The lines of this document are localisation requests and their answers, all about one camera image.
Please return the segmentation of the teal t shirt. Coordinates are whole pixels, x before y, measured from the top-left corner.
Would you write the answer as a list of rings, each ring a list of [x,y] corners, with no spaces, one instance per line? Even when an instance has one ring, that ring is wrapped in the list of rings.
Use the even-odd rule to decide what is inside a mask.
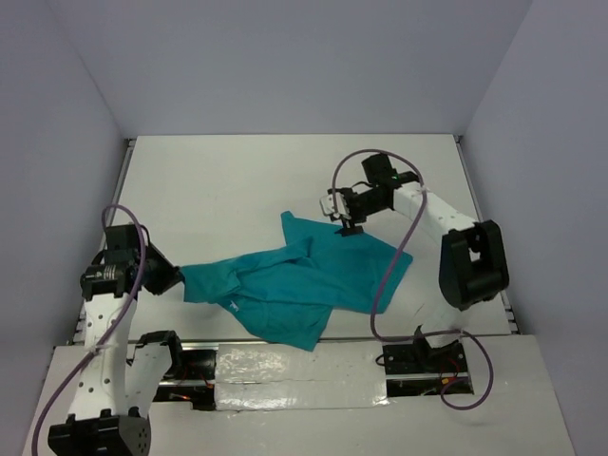
[[[336,226],[280,216],[283,247],[182,267],[187,303],[217,304],[251,335],[302,345],[318,342],[333,310],[370,314],[395,248],[360,234],[342,237]],[[378,313],[384,313],[413,262],[396,263]]]

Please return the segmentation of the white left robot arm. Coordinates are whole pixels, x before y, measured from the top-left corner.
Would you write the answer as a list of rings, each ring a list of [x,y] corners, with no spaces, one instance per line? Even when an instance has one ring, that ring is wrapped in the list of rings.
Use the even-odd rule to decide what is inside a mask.
[[[172,330],[129,342],[140,291],[162,295],[181,282],[180,268],[150,242],[143,226],[109,226],[104,234],[104,249],[80,278],[86,354],[70,374],[77,386],[66,419],[48,430],[47,444],[56,455],[148,454],[149,410],[158,386],[186,366]]]

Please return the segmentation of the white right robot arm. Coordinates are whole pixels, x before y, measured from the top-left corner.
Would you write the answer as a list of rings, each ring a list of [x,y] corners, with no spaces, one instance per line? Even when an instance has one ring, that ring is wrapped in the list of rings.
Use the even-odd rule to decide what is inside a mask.
[[[447,357],[445,346],[471,336],[457,317],[474,305],[493,300],[510,282],[501,228],[492,219],[478,221],[464,215],[427,186],[421,170],[410,160],[386,150],[367,148],[362,167],[369,189],[358,193],[339,187],[339,167],[334,168],[326,199],[329,216],[341,222],[340,234],[359,234],[368,217],[385,210],[406,218],[410,227],[384,272],[370,311],[370,331],[386,344],[418,343],[413,361],[422,371],[435,371]],[[406,246],[417,231],[423,231],[439,245],[438,285],[443,297],[438,327],[419,326],[412,335],[388,336],[376,326],[381,297],[384,296]]]

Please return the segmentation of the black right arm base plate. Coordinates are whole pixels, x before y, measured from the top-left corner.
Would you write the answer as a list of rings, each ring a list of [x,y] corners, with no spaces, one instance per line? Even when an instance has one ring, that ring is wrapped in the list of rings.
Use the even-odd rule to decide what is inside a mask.
[[[425,339],[385,345],[375,363],[385,370],[386,375],[467,371],[464,347],[458,341],[438,349],[432,348]]]

